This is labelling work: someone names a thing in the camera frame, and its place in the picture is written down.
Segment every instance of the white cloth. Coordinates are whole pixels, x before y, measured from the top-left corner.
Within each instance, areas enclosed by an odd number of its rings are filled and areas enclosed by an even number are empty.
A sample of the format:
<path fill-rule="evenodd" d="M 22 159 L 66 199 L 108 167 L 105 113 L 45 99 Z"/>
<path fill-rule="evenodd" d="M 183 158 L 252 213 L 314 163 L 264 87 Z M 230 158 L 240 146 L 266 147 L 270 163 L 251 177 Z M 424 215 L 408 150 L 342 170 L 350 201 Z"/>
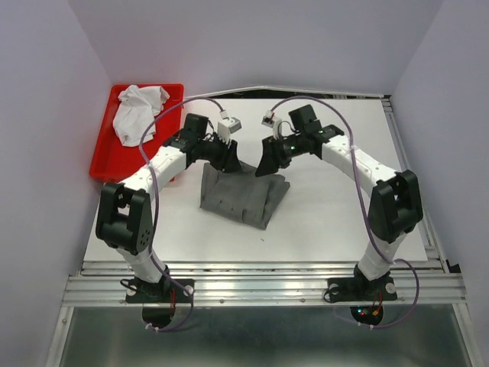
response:
<path fill-rule="evenodd" d="M 168 92 L 160 86 L 129 86 L 119 94 L 119 105 L 112 126 L 121 144 L 125 147 L 139 145 L 144 130 L 163 109 L 163 104 L 170 98 Z M 156 133 L 153 126 L 147 133 L 144 142 L 150 141 Z"/>

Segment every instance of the red tray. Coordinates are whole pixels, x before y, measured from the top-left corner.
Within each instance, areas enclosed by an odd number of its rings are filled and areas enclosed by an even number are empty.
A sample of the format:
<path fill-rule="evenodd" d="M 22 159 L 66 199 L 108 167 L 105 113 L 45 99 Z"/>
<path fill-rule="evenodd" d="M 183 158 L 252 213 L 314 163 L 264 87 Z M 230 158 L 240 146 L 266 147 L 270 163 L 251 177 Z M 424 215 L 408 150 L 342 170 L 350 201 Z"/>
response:
<path fill-rule="evenodd" d="M 122 146 L 112 127 L 112 121 L 120 103 L 118 95 L 128 86 L 129 84 L 119 84 L 112 87 L 93 153 L 90 176 L 103 182 L 124 180 L 144 164 L 138 147 Z M 162 86 L 170 94 L 170 99 L 165 102 L 164 111 L 183 100 L 182 84 L 138 84 L 138 86 Z M 164 141 L 180 129 L 181 116 L 182 109 L 174 109 L 158 121 L 153 140 L 144 143 L 144 150 L 149 158 L 156 154 Z"/>

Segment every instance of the purple cable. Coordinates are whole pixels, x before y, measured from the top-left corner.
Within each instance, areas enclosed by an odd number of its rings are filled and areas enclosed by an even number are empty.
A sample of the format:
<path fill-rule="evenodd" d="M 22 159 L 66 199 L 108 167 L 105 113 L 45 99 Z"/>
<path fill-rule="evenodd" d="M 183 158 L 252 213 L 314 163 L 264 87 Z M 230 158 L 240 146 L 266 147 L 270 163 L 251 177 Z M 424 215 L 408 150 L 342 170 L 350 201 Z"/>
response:
<path fill-rule="evenodd" d="M 365 229 L 367 230 L 368 239 L 370 240 L 372 247 L 374 247 L 375 251 L 379 254 L 379 256 L 386 263 L 393 264 L 396 261 L 403 262 L 413 272 L 414 280 L 416 281 L 416 294 L 414 296 L 414 301 L 413 301 L 413 304 L 411 305 L 410 309 L 400 319 L 398 319 L 392 323 L 388 323 L 386 325 L 374 326 L 373 329 L 386 329 L 388 327 L 397 325 L 398 323 L 400 323 L 401 321 L 406 319 L 406 317 L 408 317 L 413 312 L 414 307 L 418 303 L 418 300 L 419 300 L 419 277 L 418 277 L 418 274 L 416 273 L 416 269 L 407 260 L 405 260 L 403 258 L 396 258 L 394 261 L 390 261 L 387 258 L 387 256 L 384 255 L 384 253 L 382 253 L 382 251 L 378 248 L 377 243 L 375 243 L 374 235 L 372 233 L 370 223 L 368 222 L 368 214 L 367 214 L 367 209 L 365 208 L 363 194 L 361 193 L 360 179 L 358 177 L 357 158 L 355 156 L 355 145 L 353 144 L 353 131 L 351 130 L 351 126 L 346 122 L 345 117 L 336 108 L 334 108 L 330 104 L 322 101 L 321 99 L 317 99 L 317 98 L 309 97 L 309 96 L 293 96 L 293 97 L 282 99 L 274 107 L 272 107 L 271 111 L 273 112 L 278 106 L 284 104 L 287 101 L 293 100 L 293 99 L 308 99 L 308 100 L 318 102 L 318 103 L 328 107 L 340 118 L 340 120 L 342 120 L 343 125 L 345 125 L 346 129 L 348 130 L 348 140 L 350 143 L 350 154 L 351 154 L 351 165 L 353 166 L 352 167 L 353 168 L 353 178 L 354 178 L 354 182 L 355 182 L 355 188 L 357 190 L 358 200 L 360 201 L 361 215 L 362 215 L 363 220 L 364 220 Z"/>
<path fill-rule="evenodd" d="M 146 128 L 146 130 L 144 130 L 143 135 L 141 136 L 141 140 L 139 141 L 139 146 L 138 146 L 139 147 L 139 151 L 140 151 L 140 153 L 141 153 L 141 155 L 142 155 L 142 157 L 144 159 L 144 163 L 146 163 L 148 169 L 150 170 L 151 179 L 153 180 L 154 205 L 155 205 L 155 208 L 154 208 L 154 219 L 153 219 L 153 234 L 156 233 L 156 228 L 157 228 L 157 224 L 158 224 L 158 217 L 160 215 L 160 190 L 158 189 L 158 181 L 157 181 L 157 177 L 156 177 L 156 172 L 154 172 L 154 169 L 151 166 L 150 159 L 147 157 L 146 152 L 143 149 L 144 138 L 146 137 L 146 135 L 150 131 L 150 129 L 158 121 L 160 121 L 167 113 L 173 111 L 174 109 L 177 109 L 178 107 L 181 107 L 181 106 L 185 105 L 188 102 L 196 101 L 196 100 L 199 100 L 199 99 L 204 99 L 206 101 L 210 101 L 210 102 L 214 103 L 215 105 L 217 105 L 219 107 L 219 110 L 224 111 L 224 109 L 222 108 L 221 104 L 219 102 L 215 101 L 214 99 L 210 99 L 210 98 L 207 98 L 207 97 L 193 97 L 193 98 L 188 98 L 188 99 L 186 99 L 186 100 L 184 100 L 184 101 L 182 101 L 180 103 L 177 103 L 176 105 L 170 107 L 168 110 L 164 111 L 161 115 L 159 115 L 158 117 L 156 117 L 155 120 L 153 120 L 152 123 L 149 124 L 149 126 Z M 152 330 L 157 331 L 159 333 L 165 333 L 165 332 L 169 332 L 169 331 L 174 331 L 174 330 L 178 329 L 179 327 L 181 327 L 190 318 L 190 315 L 193 312 L 193 294 L 190 294 L 189 291 L 187 289 L 185 289 L 185 287 L 182 284 L 180 284 L 178 281 L 174 280 L 168 273 L 165 272 L 164 269 L 161 268 L 160 264 L 158 264 L 158 261 L 156 261 L 156 259 L 154 258 L 154 253 L 153 253 L 153 240 L 151 240 L 151 243 L 149 244 L 148 248 L 149 248 L 149 253 L 150 253 L 151 261 L 153 262 L 154 266 L 160 271 L 160 273 L 170 283 L 172 283 L 175 287 L 178 287 L 179 289 L 181 289 L 183 291 L 183 293 L 190 299 L 190 311 L 183 318 L 183 320 L 181 320 L 177 325 L 171 326 L 171 327 L 165 327 L 165 328 L 161 328 L 161 329 L 159 329 L 159 328 L 157 329 L 157 328 L 149 325 L 149 327 Z"/>

